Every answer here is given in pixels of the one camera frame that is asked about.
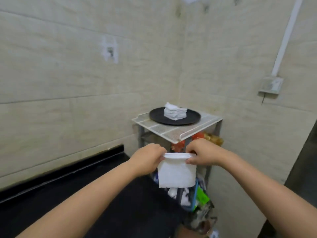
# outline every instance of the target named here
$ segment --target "left hand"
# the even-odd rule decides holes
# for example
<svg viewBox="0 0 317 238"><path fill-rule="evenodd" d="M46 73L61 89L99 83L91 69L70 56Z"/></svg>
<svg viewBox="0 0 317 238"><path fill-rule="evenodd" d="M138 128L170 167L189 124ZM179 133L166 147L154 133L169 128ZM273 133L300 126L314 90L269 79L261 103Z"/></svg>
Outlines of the left hand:
<svg viewBox="0 0 317 238"><path fill-rule="evenodd" d="M135 169L137 176L143 176L155 171L164 160L165 153L166 149L159 144L148 144L137 150L127 162Z"/></svg>

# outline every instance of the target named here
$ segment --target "white towel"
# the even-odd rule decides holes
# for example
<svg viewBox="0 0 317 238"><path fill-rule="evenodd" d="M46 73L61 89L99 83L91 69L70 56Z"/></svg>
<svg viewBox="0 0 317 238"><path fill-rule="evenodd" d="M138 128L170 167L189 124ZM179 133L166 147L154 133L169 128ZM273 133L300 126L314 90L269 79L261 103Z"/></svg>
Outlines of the white towel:
<svg viewBox="0 0 317 238"><path fill-rule="evenodd" d="M164 116L166 118L172 120L184 119L187 117L186 112L186 108L179 108L176 105L170 104L169 102L165 104Z"/></svg>

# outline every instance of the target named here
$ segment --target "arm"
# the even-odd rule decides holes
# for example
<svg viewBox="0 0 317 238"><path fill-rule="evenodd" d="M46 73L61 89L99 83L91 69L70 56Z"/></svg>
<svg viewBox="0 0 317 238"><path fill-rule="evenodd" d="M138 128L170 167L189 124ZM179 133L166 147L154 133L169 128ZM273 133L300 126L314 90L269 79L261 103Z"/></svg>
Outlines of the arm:
<svg viewBox="0 0 317 238"><path fill-rule="evenodd" d="M83 237L114 197L134 178L153 172L165 152L158 144L139 149L130 160L70 196L18 237Z"/></svg>
<svg viewBox="0 0 317 238"><path fill-rule="evenodd" d="M186 151L197 153L188 164L218 165L227 170L284 237L317 237L317 209L290 189L207 140L191 142Z"/></svg>

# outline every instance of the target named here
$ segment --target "forearm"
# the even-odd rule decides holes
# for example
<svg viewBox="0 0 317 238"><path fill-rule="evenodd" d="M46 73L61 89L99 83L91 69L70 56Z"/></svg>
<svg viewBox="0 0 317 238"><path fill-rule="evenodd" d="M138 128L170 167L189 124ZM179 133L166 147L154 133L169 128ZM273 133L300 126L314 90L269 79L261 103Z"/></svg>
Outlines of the forearm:
<svg viewBox="0 0 317 238"><path fill-rule="evenodd" d="M316 237L317 209L233 153L219 164L284 237Z"/></svg>
<svg viewBox="0 0 317 238"><path fill-rule="evenodd" d="M135 177L127 162L119 165L59 204L18 237L83 237L113 198Z"/></svg>

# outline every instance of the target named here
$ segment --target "hand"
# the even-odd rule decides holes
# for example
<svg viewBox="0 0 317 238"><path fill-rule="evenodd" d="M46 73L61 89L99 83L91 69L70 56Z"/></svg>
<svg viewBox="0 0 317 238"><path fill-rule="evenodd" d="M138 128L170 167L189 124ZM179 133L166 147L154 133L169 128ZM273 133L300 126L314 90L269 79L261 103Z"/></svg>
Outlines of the hand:
<svg viewBox="0 0 317 238"><path fill-rule="evenodd" d="M186 153L192 153L193 151L197 154L197 157L187 159L186 164L220 165L221 161L230 153L203 138L196 139L187 145Z"/></svg>
<svg viewBox="0 0 317 238"><path fill-rule="evenodd" d="M148 144L137 150L127 162L135 169L137 176L143 176L155 171L164 160L165 153L166 149L159 144Z"/></svg>

